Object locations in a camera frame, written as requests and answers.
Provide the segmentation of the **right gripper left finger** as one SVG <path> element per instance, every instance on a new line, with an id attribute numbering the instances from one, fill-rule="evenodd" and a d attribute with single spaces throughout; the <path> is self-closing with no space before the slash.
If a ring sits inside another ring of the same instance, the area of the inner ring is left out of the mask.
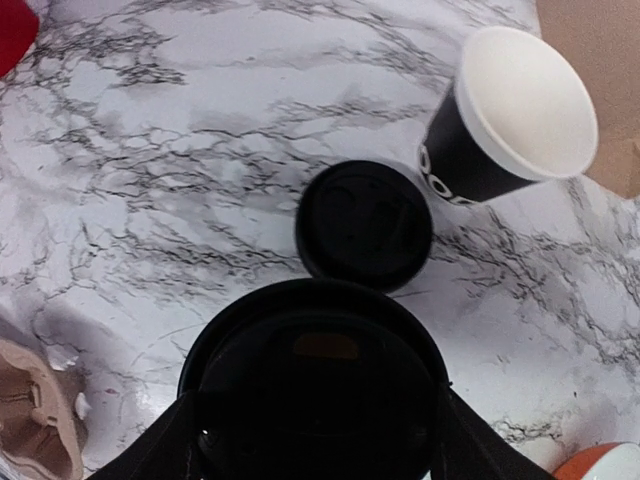
<path id="1" fill-rule="evenodd" d="M 195 407 L 195 391 L 180 396 L 129 448 L 89 479 L 199 479 Z"/>

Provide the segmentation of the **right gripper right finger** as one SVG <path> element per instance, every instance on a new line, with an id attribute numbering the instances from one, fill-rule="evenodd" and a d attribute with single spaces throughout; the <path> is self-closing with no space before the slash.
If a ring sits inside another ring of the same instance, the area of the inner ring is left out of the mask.
<path id="1" fill-rule="evenodd" d="M 547 480 L 448 385 L 438 389 L 438 440 L 430 468 L 442 480 Z"/>

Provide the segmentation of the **black plastic cup lid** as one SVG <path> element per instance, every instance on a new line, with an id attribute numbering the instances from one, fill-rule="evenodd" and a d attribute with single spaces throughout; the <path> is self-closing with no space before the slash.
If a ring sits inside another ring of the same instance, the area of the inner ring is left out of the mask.
<path id="1" fill-rule="evenodd" d="M 421 479 L 448 374 L 433 338 L 375 290 L 298 279 L 232 302 L 202 330 L 194 392 L 204 479 Z"/>

